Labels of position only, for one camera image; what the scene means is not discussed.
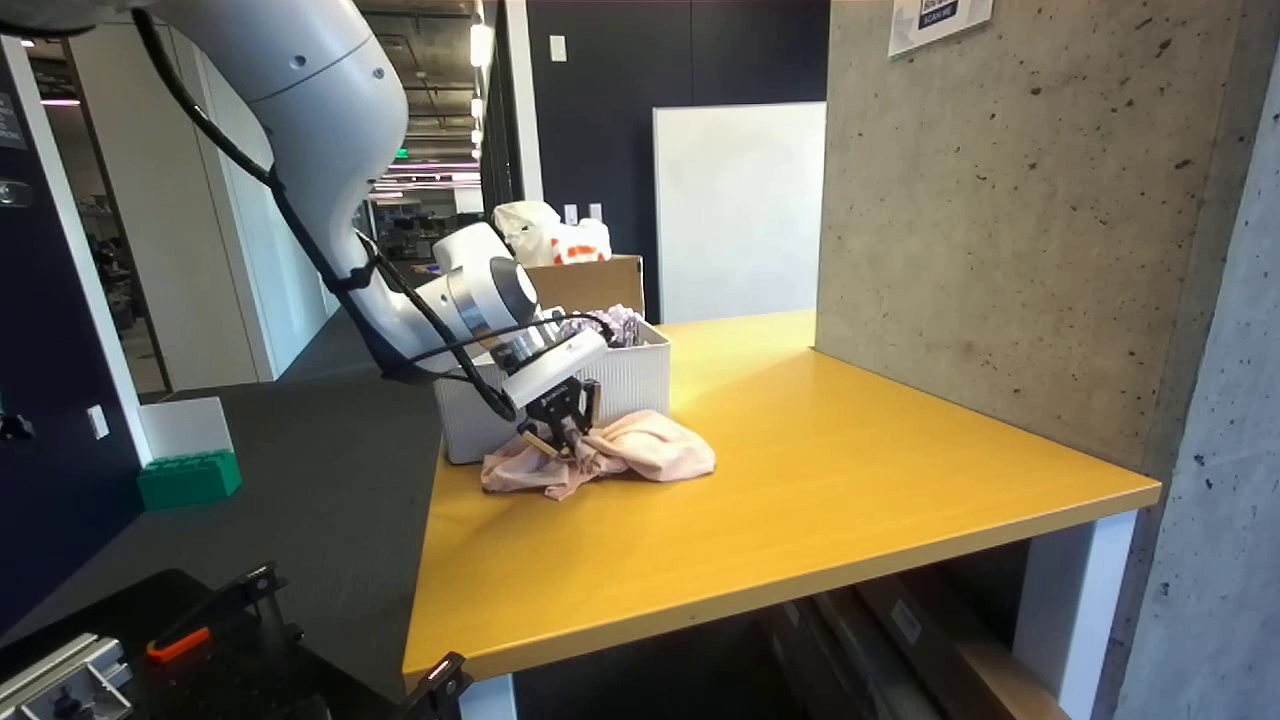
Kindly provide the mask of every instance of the black floor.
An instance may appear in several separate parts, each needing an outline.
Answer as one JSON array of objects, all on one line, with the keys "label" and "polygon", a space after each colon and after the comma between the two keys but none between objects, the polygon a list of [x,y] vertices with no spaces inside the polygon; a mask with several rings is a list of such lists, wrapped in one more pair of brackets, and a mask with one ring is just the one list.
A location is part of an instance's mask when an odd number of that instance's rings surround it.
[{"label": "black floor", "polygon": [[[39,627],[156,567],[219,585],[259,560],[290,575],[306,640],[384,696],[400,658],[438,461],[425,386],[373,372],[338,317],[282,386],[223,394],[243,487],[148,514],[18,631]],[[529,720],[787,720],[800,718],[752,622],[709,624],[515,678]]]}]

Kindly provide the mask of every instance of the crumpled cloth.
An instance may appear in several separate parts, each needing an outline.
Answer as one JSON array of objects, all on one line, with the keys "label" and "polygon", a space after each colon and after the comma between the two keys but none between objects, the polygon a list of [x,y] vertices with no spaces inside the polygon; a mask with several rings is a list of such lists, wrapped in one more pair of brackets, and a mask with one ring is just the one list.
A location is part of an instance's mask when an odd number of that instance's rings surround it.
[{"label": "crumpled cloth", "polygon": [[575,440],[572,457],[554,457],[529,436],[495,448],[482,464],[484,493],[532,493],[554,502],[575,495],[598,476],[693,482],[718,469],[703,436],[664,411],[639,408]]}]

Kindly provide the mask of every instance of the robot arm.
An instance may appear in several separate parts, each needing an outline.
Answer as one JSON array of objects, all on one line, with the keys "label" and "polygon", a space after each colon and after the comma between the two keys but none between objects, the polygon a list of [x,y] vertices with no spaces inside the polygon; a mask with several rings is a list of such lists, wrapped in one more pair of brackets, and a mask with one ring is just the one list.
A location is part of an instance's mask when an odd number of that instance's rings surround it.
[{"label": "robot arm", "polygon": [[[81,34],[122,5],[0,0],[0,34]],[[375,249],[357,236],[352,216],[370,181],[395,158],[407,103],[352,0],[154,0],[148,14],[206,49],[263,126],[275,158],[263,181],[389,376],[425,376],[457,362],[505,421],[532,418],[554,440],[565,440],[559,426],[585,426],[585,401],[565,394],[606,342],[539,328],[536,291],[489,223],[447,236],[438,249],[446,276],[420,287],[384,276]],[[489,389],[466,354],[477,337],[505,337],[492,347],[510,372],[499,389]]]}]

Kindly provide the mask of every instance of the whiteboard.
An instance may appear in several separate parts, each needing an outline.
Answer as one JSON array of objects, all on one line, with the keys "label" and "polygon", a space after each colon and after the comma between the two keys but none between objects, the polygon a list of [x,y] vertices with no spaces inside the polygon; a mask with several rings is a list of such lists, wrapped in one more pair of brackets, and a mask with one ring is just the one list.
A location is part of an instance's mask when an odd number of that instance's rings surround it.
[{"label": "whiteboard", "polygon": [[817,309],[824,103],[654,113],[662,319]]}]

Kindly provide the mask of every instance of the yellow table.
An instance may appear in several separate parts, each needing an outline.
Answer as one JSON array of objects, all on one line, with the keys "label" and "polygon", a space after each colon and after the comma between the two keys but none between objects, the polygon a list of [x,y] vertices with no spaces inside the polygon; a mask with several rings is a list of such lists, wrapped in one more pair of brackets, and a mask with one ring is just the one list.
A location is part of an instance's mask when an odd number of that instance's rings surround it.
[{"label": "yellow table", "polygon": [[[1162,495],[1153,482],[829,362],[813,354],[813,317],[664,337],[674,418],[720,454],[718,476],[602,482],[554,506],[482,495],[477,469],[439,461],[407,683],[446,652],[466,652],[472,678],[505,678],[1085,526],[1047,557],[1031,553],[1028,575],[1039,575],[1047,608],[1021,622],[1066,624],[1035,627],[1047,640],[1021,658],[1071,683],[1071,669],[1054,663],[1082,663],[1060,631],[1087,618],[1060,622],[1058,589],[1106,599],[1107,627],[1120,575],[1087,560],[1120,553],[1123,567],[1132,514]],[[1093,526],[1116,514],[1130,518],[1120,530]],[[1082,573],[1060,575],[1054,565],[1071,557]]]}]

